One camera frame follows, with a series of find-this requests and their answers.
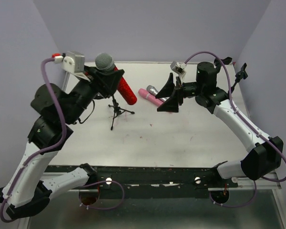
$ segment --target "table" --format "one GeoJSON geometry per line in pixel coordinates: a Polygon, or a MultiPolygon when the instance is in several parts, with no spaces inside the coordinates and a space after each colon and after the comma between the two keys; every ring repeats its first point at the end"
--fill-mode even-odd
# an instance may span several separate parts
{"type": "MultiPolygon", "coordinates": [[[[110,130],[113,109],[110,99],[97,100],[94,113],[83,125],[73,125],[72,136],[63,149],[51,161],[51,165],[94,166],[146,166],[146,167],[213,167],[226,160],[238,160],[246,156],[238,138],[218,118],[199,106],[194,99],[185,99],[176,114],[160,113],[156,106],[138,95],[140,88],[149,84],[160,90],[166,83],[169,63],[117,63],[124,69],[124,78],[136,93],[138,102],[129,106],[117,92],[121,107],[136,114],[123,114],[115,120],[110,130]]],[[[196,64],[186,68],[185,81],[195,81],[196,64]]],[[[231,81],[235,71],[228,65],[231,81]]],[[[218,86],[227,90],[223,69],[217,77],[218,86]]],[[[66,92],[76,85],[77,79],[69,77],[66,92]]],[[[245,114],[245,105],[237,86],[233,99],[245,114]]],[[[92,104],[82,114],[84,119],[92,104]]]]}

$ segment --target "silver microphone head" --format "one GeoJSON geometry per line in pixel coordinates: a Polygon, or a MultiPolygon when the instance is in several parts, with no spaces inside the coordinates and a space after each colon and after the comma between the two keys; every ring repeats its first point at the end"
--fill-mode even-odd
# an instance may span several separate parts
{"type": "Polygon", "coordinates": [[[154,86],[151,86],[151,85],[148,85],[146,90],[152,94],[153,96],[156,96],[159,92],[158,90],[154,87],[154,86]]]}
{"type": "Polygon", "coordinates": [[[95,58],[95,66],[100,72],[110,72],[114,70],[114,61],[111,55],[102,52],[95,58]]]}
{"type": "MultiPolygon", "coordinates": [[[[151,86],[151,85],[148,85],[146,90],[152,94],[153,96],[156,96],[159,92],[158,90],[154,87],[154,86],[151,86]]],[[[162,102],[165,102],[167,100],[167,98],[161,98],[160,99],[162,102]]]]}

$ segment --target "black tripod stand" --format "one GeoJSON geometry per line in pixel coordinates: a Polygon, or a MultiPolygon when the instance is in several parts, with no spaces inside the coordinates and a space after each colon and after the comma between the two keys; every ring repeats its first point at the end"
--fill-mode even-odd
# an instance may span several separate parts
{"type": "Polygon", "coordinates": [[[125,112],[128,112],[128,113],[131,113],[132,115],[134,114],[133,111],[128,111],[128,110],[125,110],[121,107],[119,107],[119,103],[115,100],[114,96],[112,96],[112,104],[113,105],[108,105],[109,107],[113,107],[113,119],[112,119],[112,125],[111,125],[111,130],[113,130],[113,123],[114,123],[114,120],[115,118],[117,118],[118,116],[120,116],[121,114],[125,113],[125,112]]]}

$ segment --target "bolt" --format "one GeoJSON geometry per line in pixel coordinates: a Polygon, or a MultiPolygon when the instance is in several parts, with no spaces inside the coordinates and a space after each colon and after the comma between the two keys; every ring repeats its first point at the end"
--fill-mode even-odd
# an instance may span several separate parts
{"type": "Polygon", "coordinates": [[[196,183],[196,184],[200,184],[200,183],[201,183],[200,177],[195,177],[195,183],[196,183]]]}
{"type": "Polygon", "coordinates": [[[237,178],[237,177],[233,177],[233,178],[232,178],[232,182],[233,182],[233,183],[237,183],[237,182],[238,182],[238,178],[237,178]]]}

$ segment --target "white wall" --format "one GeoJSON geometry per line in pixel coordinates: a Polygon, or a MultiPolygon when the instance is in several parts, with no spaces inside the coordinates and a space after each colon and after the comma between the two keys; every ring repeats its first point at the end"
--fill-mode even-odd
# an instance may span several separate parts
{"type": "MultiPolygon", "coordinates": [[[[16,170],[38,118],[30,102],[43,84],[40,63],[57,51],[31,0],[0,0],[0,187],[16,170]]],[[[63,72],[58,66],[49,66],[47,72],[54,83],[61,84],[63,72]]],[[[0,229],[17,224],[0,221],[0,229]]]]}
{"type": "MultiPolygon", "coordinates": [[[[34,0],[61,52],[94,60],[185,60],[202,50],[237,58],[270,0],[34,0]]],[[[213,60],[208,55],[194,60],[213,60]]]]}
{"type": "MultiPolygon", "coordinates": [[[[272,0],[237,60],[247,62],[249,77],[241,82],[251,119],[284,141],[286,155],[286,0],[272,0]]],[[[277,170],[280,178],[286,166],[277,170]]],[[[286,202],[286,182],[282,184],[286,202]]]]}

